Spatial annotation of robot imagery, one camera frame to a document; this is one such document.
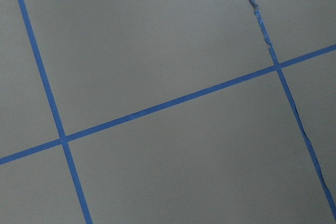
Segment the straight blue tape strip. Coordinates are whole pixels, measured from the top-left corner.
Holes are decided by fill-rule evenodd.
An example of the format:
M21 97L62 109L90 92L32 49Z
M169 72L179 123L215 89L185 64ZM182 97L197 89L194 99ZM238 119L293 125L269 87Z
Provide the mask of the straight blue tape strip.
M76 170L75 162L74 162L74 159L73 159L73 156L72 156L69 144L68 144L68 140L65 134L64 126L62 124L62 120L59 115L59 111L58 111L58 108L55 102L55 98L52 93L52 89L51 89L51 86L48 80L47 72L45 70L45 66L44 66L43 60L40 55L38 43L36 41L34 30L30 22L25 0L18 0L18 4L20 7L20 11L21 11L23 22L24 22L24 25L27 31L27 36L30 42L30 46L33 51L35 62L36 62L36 65L39 71L41 81L43 83L43 87L44 87L45 94L48 100L48 104L49 104L51 113L53 115L53 119L54 119L54 123L57 129L57 132L58 132L59 140L62 145L62 149L65 155L66 161L67 161L69 172L71 174L72 182L76 190L76 194L77 194L77 197L80 203L80 207L81 207L85 222L93 223L92 217L91 217L91 214L90 214L90 211L89 211L86 199L85 199L85 195L83 193L81 182L80 182L77 170Z

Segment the torn blue tape strip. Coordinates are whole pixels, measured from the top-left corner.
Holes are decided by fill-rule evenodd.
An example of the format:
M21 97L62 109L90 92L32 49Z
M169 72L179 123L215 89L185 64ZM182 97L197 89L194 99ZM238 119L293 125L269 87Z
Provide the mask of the torn blue tape strip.
M291 65L293 65L295 63L299 63L301 61L308 60L310 58L322 55L322 54L327 53L327 52L331 52L335 48L335 45L332 45L332 46L329 46L329 47L326 47L326 48L323 48L323 49L319 49L319 50L314 51L312 53L308 53L306 55L297 57L295 59L291 59L291 60L288 60L286 62L280 63L279 60L278 60L277 54L276 54L276 52L274 50L274 46L272 44L272 41L271 41L271 39L270 39L270 37L268 35L268 31L267 31L265 23L264 23L264 21L262 19L262 15L260 13L259 6L258 6L257 2L255 0L249 0L249 3L250 3L251 7L254 10L254 15L255 15L255 17L256 17L256 19L258 21L258 25L259 25L260 31L262 33L263 39L264 39L265 43L268 46L268 51L269 51L270 57L272 59L273 66L275 67L275 71L276 71L276 73L278 75L278 78L280 80L280 83L282 85L284 93L285 93L285 95L287 97L287 100L289 102L289 105L291 107L293 115L294 115L294 117L296 119L297 126L298 126L298 128L300 130L300 133L301 133L301 135L303 137L303 140L305 142L306 148L307 148L307 150L309 152L311 161L312 161L314 169L315 169L315 171L317 173L318 179L320 181L321 187L323 189L324 195L326 197L326 200L328 202L328 205L330 207L332 215L335 217L335 202L334 202L333 196L332 196L331 191L328 188L327 183L326 183L326 181L325 181L325 179L323 177L323 173L322 173L322 169L321 169L321 165L319 163L318 157L316 155L316 152L315 152L315 150L313 148L313 145L312 145L311 141L309 140L309 138L308 138L308 136L307 136L307 134L305 132L305 128L304 128L302 120L300 118L300 114L299 114L299 112L297 110L295 100L294 100L294 98L292 96L292 93L291 93L291 90L290 90L290 88L288 86L286 77L285 77L285 75L284 75L284 73L282 71L282 69L284 67L291 66Z

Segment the horizontal blue tape strip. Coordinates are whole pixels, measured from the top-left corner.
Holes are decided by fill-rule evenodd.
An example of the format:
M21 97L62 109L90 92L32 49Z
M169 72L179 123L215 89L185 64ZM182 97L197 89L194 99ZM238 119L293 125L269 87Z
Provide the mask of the horizontal blue tape strip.
M199 90L199 91L184 95L182 97L179 97L179 98L176 98L176 99L173 99L173 100L170 100L170 101L166 101L164 103L146 108L144 110L134 112L132 114L125 115L125 116L122 116L120 118L117 118L117 119L114 119L114 120L111 120L111 121L108 121L108 122L90 127L88 129L84 129L82 131L79 131L79 132L76 132L76 133L73 133L73 134L70 134L70 135L66 136L66 140L68 142L71 142L71 141L80 139L82 137L85 137L85 136L88 136L88 135L91 135L91 134L109 129L109 128L114 127L116 125L135 120L137 118L155 113L157 111L161 111L161 110L170 108L172 106L175 106L175 105L178 105L178 104L181 104L181 103L184 103L184 102L202 97L204 95L208 95L210 93L213 93L213 92L216 92L216 91L219 91L219 90L231 87L231 86L235 86L239 83L242 83L242 82L257 78L257 77L261 77L261 76L264 76L266 74L269 74L269 73L272 73L272 72L275 72L275 71L276 71L275 66L267 67L267 68L264 68L264 69L246 74L244 76L241 76L241 77L238 77L238 78L235 78L235 79L217 84L215 86L212 86L212 87L209 87L209 88L206 88L206 89L203 89L203 90ZM42 152L44 150L48 150L48 149L56 147L58 145L61 145L61 140L60 139L52 140L52 141L49 141L47 143L37 145L37 146L34 146L32 148L28 148L26 150L23 150L23 151L20 151L20 152L2 157L1 158L1 164L4 165L6 163L10 163L10 162L13 162L15 160L24 158L26 156L30 156L30 155Z

